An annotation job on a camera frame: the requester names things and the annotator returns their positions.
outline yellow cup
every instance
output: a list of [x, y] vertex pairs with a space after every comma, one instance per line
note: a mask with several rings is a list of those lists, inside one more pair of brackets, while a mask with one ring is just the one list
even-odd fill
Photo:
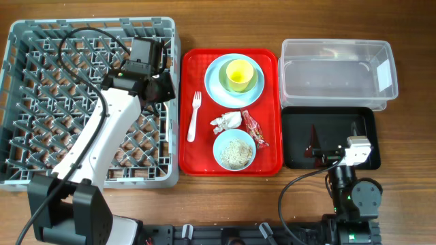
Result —
[[230, 88], [236, 92], [241, 92], [252, 79], [254, 68], [250, 62], [236, 59], [229, 63], [225, 72]]

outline white fork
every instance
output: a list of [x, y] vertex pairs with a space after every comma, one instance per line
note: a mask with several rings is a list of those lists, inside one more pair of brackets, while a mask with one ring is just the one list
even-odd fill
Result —
[[191, 123], [189, 124], [189, 130], [188, 130], [188, 142], [192, 142], [196, 138], [196, 127], [197, 127], [197, 111], [198, 108], [200, 108], [200, 105], [202, 105], [202, 93], [197, 91], [193, 96], [192, 101], [192, 118]]

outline tray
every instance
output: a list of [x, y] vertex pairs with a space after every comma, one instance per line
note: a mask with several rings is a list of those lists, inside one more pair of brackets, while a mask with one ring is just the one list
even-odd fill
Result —
[[[209, 123], [226, 112], [238, 109], [225, 108], [215, 103], [204, 87], [207, 67], [221, 55], [239, 53], [256, 61], [265, 76], [265, 88], [259, 99], [246, 107], [262, 128], [269, 147], [258, 150], [254, 162], [242, 171], [223, 169], [213, 158], [213, 142], [217, 135]], [[281, 139], [281, 115], [277, 58], [263, 48], [250, 49], [193, 49], [183, 57], [180, 107], [180, 137], [178, 164], [193, 176], [271, 176], [283, 165], [283, 142]], [[202, 105], [198, 110], [197, 132], [194, 142], [189, 143], [187, 132], [192, 115], [192, 99], [195, 91], [202, 92]], [[245, 124], [239, 129], [246, 130]]]
[[[0, 189], [25, 191], [34, 174], [50, 174], [95, 107], [95, 93], [83, 84], [74, 84], [56, 62], [61, 38], [79, 27], [103, 29], [128, 48], [137, 35], [163, 41], [168, 49], [166, 68], [178, 91], [181, 42], [171, 18], [16, 21], [10, 28], [0, 71]], [[64, 50], [65, 62], [73, 63], [80, 76], [97, 86], [109, 67], [119, 65], [125, 56], [114, 41], [92, 31], [75, 34]], [[160, 103], [157, 108], [159, 117], [144, 111], [120, 142], [118, 152], [113, 152], [105, 188], [176, 184], [178, 101]]]
[[366, 162], [356, 169], [377, 169], [381, 165], [374, 113], [369, 108], [286, 107], [281, 112], [285, 165], [292, 169], [313, 169], [315, 160], [303, 156], [315, 127], [321, 149], [346, 146], [349, 136], [367, 136], [373, 147]]

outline bowl of rice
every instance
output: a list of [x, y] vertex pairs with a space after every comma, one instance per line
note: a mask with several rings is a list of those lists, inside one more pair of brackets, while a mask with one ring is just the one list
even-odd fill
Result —
[[256, 146], [253, 138], [239, 129], [224, 131], [213, 144], [213, 156], [226, 170], [246, 169], [253, 162], [255, 155]]

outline clear plastic container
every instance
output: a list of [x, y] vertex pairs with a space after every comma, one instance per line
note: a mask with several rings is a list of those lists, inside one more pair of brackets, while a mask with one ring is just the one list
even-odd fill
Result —
[[287, 39], [279, 59], [280, 98], [286, 106], [363, 106], [383, 110], [398, 96], [388, 42]]

